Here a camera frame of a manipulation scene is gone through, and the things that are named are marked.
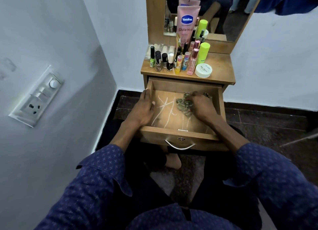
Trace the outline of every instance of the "blue oval logo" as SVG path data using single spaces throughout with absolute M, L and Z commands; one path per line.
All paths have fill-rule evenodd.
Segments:
M 181 18 L 181 22 L 182 22 L 183 24 L 190 24 L 190 23 L 193 22 L 193 16 L 191 16 L 191 15 L 185 15 L 185 16 L 183 16 L 183 17 Z

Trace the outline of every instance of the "white wall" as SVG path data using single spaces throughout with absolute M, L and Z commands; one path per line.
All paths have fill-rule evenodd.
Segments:
M 307 14 L 252 15 L 231 59 L 227 102 L 318 110 L 318 8 Z
M 142 91 L 146 0 L 84 0 L 118 88 Z
M 0 228 L 33 229 L 92 151 L 116 84 L 83 0 L 0 0 L 0 23 Z M 65 84 L 38 125 L 9 118 L 49 64 Z

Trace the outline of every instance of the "yellow-green cylindrical bottle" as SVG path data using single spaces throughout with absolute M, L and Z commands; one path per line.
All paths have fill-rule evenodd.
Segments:
M 206 56 L 208 55 L 208 52 L 209 52 L 209 49 L 210 49 L 209 43 L 207 43 L 207 42 L 201 43 L 196 65 L 205 62 Z
M 205 30 L 207 26 L 208 26 L 207 20 L 204 20 L 204 19 L 200 20 L 199 26 L 197 28 L 196 39 L 198 39 L 200 37 L 201 31 Z

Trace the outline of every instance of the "table top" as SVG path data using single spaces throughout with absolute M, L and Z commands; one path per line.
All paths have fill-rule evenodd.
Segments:
M 209 52 L 208 56 L 206 57 L 205 63 L 209 64 L 212 67 L 212 74 L 205 79 L 199 78 L 195 73 L 193 73 L 193 75 L 187 75 L 187 71 L 183 70 L 181 70 L 178 75 L 175 74 L 174 70 L 167 71 L 165 68 L 163 68 L 161 72 L 157 72 L 154 67 L 150 67 L 149 61 L 146 60 L 144 60 L 142 64 L 141 74 L 226 85 L 235 84 L 235 75 L 231 57 L 229 54 Z

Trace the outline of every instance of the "shirt cuff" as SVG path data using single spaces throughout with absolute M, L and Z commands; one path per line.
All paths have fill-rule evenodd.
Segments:
M 250 183 L 260 172 L 275 167 L 277 162 L 288 158 L 262 145 L 248 143 L 236 152 L 237 172 L 233 181 L 236 186 Z
M 93 154 L 87 156 L 82 160 L 77 169 L 83 166 L 89 166 L 99 169 L 109 175 L 110 178 L 114 179 L 121 191 L 127 195 L 132 196 L 132 190 L 125 180 L 125 156 L 123 151 L 117 145 L 107 145 Z

